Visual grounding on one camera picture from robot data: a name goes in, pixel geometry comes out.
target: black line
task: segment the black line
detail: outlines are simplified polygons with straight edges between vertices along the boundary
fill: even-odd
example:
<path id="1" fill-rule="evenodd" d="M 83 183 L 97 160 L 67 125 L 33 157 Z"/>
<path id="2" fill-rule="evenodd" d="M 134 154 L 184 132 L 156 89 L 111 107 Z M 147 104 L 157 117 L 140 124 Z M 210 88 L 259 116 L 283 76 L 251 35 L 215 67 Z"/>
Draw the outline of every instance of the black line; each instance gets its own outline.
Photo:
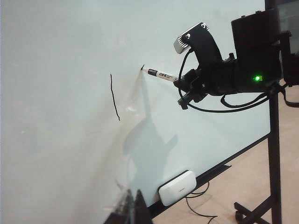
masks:
<path id="1" fill-rule="evenodd" d="M 110 74 L 110 79 L 111 79 L 111 92 L 112 92 L 112 98 L 113 98 L 113 104 L 114 104 L 114 107 L 115 107 L 115 111 L 116 111 L 116 115 L 118 117 L 118 120 L 120 121 L 120 116 L 118 115 L 118 112 L 117 112 L 117 108 L 116 108 L 116 105 L 115 105 L 115 99 L 114 99 L 114 94 L 113 94 L 113 90 L 112 90 L 112 75 Z"/>

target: marker pen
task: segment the marker pen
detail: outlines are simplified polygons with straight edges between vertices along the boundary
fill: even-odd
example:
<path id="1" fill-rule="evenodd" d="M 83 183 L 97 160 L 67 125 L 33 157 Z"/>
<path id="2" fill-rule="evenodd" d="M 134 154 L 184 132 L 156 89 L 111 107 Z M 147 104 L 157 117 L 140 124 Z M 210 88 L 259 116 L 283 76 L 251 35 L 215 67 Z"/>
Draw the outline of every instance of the marker pen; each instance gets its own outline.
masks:
<path id="1" fill-rule="evenodd" d="M 146 68 L 144 68 L 144 65 L 142 66 L 141 70 L 145 71 L 146 73 L 148 73 L 152 76 L 156 76 L 158 78 L 162 78 L 162 79 L 165 79 L 167 81 L 174 82 L 174 81 L 178 80 L 178 77 L 175 77 L 173 75 L 165 74 L 164 72 L 157 71 L 157 70 L 154 70 L 154 69 L 146 69 Z"/>

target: tiled floor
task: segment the tiled floor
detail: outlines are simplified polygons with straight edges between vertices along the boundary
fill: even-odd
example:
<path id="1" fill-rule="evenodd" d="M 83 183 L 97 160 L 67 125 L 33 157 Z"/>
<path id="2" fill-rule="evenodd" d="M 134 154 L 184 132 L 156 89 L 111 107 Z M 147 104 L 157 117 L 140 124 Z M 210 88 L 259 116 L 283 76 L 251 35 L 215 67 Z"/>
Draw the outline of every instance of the tiled floor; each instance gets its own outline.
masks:
<path id="1" fill-rule="evenodd" d="M 290 101 L 299 102 L 299 87 L 288 88 Z M 299 220 L 299 108 L 290 108 L 279 96 L 282 216 L 284 224 Z M 230 169 L 210 182 L 208 192 L 189 199 L 199 213 L 218 215 L 211 224 L 236 224 L 234 202 L 254 209 L 269 195 L 267 141 L 232 160 Z M 268 211 L 264 218 L 271 221 Z M 208 218 L 193 214 L 185 200 L 154 219 L 155 224 L 206 224 Z"/>

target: green light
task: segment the green light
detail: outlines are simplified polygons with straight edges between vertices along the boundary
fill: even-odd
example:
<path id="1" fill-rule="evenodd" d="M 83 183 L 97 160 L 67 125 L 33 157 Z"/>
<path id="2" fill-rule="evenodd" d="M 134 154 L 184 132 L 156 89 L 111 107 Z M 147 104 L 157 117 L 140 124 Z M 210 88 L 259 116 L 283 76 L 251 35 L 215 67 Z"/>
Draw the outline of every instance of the green light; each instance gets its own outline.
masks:
<path id="1" fill-rule="evenodd" d="M 256 76 L 253 77 L 253 81 L 255 81 L 255 82 L 260 82 L 262 80 L 263 80 L 263 77 L 260 76 L 260 75 L 256 75 Z"/>

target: black tripod stand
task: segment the black tripod stand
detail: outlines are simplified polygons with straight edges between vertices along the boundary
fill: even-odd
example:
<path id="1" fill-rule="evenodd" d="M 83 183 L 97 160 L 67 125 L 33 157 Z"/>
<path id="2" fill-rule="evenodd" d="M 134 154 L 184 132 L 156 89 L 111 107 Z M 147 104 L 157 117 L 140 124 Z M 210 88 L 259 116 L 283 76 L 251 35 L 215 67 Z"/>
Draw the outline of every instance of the black tripod stand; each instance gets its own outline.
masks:
<path id="1" fill-rule="evenodd" d="M 269 209 L 272 213 L 272 224 L 281 224 L 281 190 L 280 190 L 280 157 L 279 157 L 279 120 L 278 120 L 278 94 L 271 96 L 270 126 L 268 136 L 269 175 L 271 195 L 253 211 L 250 211 L 235 202 L 235 218 L 239 224 L 269 224 L 261 218 Z"/>

